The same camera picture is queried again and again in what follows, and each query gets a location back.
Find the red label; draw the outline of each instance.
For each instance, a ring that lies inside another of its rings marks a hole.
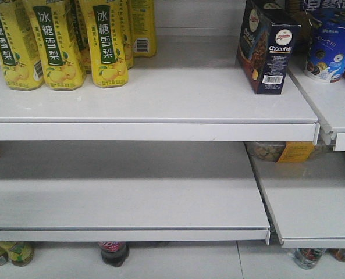
[[[122,246],[126,244],[125,242],[116,242],[116,241],[109,241],[109,242],[99,242],[98,245],[106,251],[109,252],[116,252],[118,251],[120,248],[122,248]]]

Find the dark soda bottle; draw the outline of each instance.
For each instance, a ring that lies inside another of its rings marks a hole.
[[[120,267],[130,253],[127,242],[105,241],[99,242],[98,245],[101,248],[103,261],[113,267]]]

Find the green label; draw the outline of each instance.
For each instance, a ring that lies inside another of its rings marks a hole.
[[[84,44],[83,44],[83,39],[81,37],[75,0],[70,0],[70,11],[72,14],[72,19],[73,19],[75,37],[77,38],[79,50],[82,51],[84,50]]]
[[[94,6],[97,33],[101,51],[101,63],[112,64],[116,62],[113,41],[111,36],[110,6]]]
[[[3,63],[9,66],[15,66],[16,61],[13,57],[13,52],[10,48],[3,24],[0,19],[0,53],[3,59]]]
[[[40,31],[47,51],[48,64],[51,66],[62,66],[63,61],[56,38],[51,8],[46,6],[35,6],[33,9],[39,22]]]

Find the brand logo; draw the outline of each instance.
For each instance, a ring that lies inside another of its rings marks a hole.
[[[276,43],[278,45],[288,45],[293,39],[293,33],[288,29],[282,29],[276,35]]]
[[[251,35],[250,32],[248,32],[247,28],[244,29],[244,36],[243,37],[247,38],[250,41],[250,43],[252,43],[252,44],[255,42],[255,37],[253,35]]]
[[[255,9],[250,12],[250,17],[248,18],[248,26],[250,27],[251,32],[255,32],[259,26],[259,17]]]
[[[283,48],[280,48],[278,46],[271,45],[269,47],[269,50],[271,52],[290,52],[293,48],[290,46],[284,46]]]

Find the chocofolie box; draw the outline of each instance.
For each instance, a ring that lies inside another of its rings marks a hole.
[[[300,27],[274,1],[246,1],[237,58],[256,94],[281,94]]]

